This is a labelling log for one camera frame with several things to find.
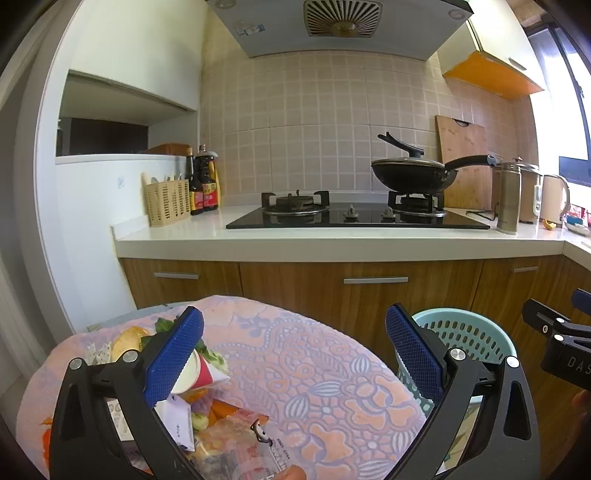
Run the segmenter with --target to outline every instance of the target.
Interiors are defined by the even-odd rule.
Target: window
[[[558,170],[569,182],[591,187],[591,74],[556,24],[535,26],[529,38],[557,115]]]

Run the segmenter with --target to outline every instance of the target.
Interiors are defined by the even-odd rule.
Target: stove burner
[[[300,195],[300,191],[296,190],[295,195],[289,193],[287,197],[276,197],[275,205],[271,205],[271,197],[274,197],[275,194],[261,193],[262,211],[266,215],[298,216],[313,215],[328,210],[330,206],[329,192],[320,190],[314,192],[314,195],[320,196],[319,204],[314,202],[313,196]]]
[[[443,218],[446,215],[446,211],[443,210],[443,194],[441,193],[434,196],[423,194],[422,197],[411,197],[408,194],[389,192],[388,206],[394,213],[404,215],[405,218]]]
[[[316,214],[309,215],[273,215],[269,214],[269,221],[275,225],[302,226],[316,221]]]

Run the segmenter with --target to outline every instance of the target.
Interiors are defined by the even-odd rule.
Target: yellow item
[[[209,176],[216,182],[217,206],[222,206],[222,189],[220,188],[220,177],[217,174],[216,160],[209,163]]]
[[[142,337],[150,333],[142,327],[130,327],[119,335],[111,347],[111,361],[116,362],[127,350],[142,349]]]
[[[526,75],[481,51],[472,52],[443,76],[471,83],[511,101],[544,90]]]
[[[545,226],[546,230],[554,230],[556,228],[556,224],[549,222],[548,220],[542,220],[542,225]]]

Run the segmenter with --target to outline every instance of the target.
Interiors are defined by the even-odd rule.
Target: plastic bag
[[[207,480],[266,480],[291,465],[277,426],[262,425],[253,411],[240,409],[196,434],[195,440],[189,458]]]

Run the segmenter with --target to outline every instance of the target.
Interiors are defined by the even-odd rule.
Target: wooden cabinet
[[[493,320],[512,336],[515,330],[521,330],[525,301],[535,297],[544,302],[550,294],[563,258],[555,255],[484,260],[470,310]]]
[[[575,310],[570,302],[570,297],[577,288],[591,291],[591,272],[564,257],[562,269],[560,272],[554,272],[551,279],[553,288],[545,304],[572,322],[591,325],[591,317]],[[530,335],[529,339],[527,335],[524,336],[525,341],[521,338],[517,341],[524,354],[522,361],[538,416],[542,467],[545,476],[556,467],[564,455],[564,445],[577,417],[571,402],[580,388],[540,368],[545,339],[539,333]]]
[[[235,262],[121,258],[121,264],[139,309],[216,294],[242,296]]]
[[[481,260],[396,263],[240,264],[244,295],[318,320],[356,339],[397,369],[386,309],[468,309]]]
[[[534,298],[576,323],[591,325],[591,317],[570,304],[577,288],[591,289],[591,273],[562,255],[484,260],[471,308],[497,322],[515,345],[534,399],[543,478],[564,455],[575,417],[570,403],[580,389],[540,368],[545,338],[523,321],[521,309]]]
[[[474,10],[437,51],[443,75],[508,100],[545,88],[534,50],[505,0],[471,2]]]

